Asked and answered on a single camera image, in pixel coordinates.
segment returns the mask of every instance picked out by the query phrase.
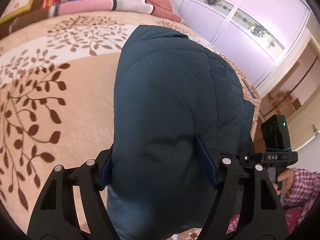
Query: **bed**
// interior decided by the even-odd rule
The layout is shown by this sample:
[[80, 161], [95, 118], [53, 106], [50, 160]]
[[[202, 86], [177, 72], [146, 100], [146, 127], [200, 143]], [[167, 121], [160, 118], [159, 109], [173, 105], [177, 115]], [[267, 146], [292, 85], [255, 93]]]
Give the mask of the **bed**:
[[[260, 99], [252, 83], [180, 22], [165, 15], [101, 10], [26, 24], [0, 40], [0, 198], [24, 232], [55, 165], [80, 166], [111, 146], [117, 64], [122, 46], [139, 25], [177, 30], [228, 61], [242, 84], [244, 99], [255, 105], [254, 136]], [[101, 195], [106, 201], [106, 190]], [[81, 228], [88, 231], [77, 190], [75, 200]], [[172, 239], [195, 239], [199, 231]]]

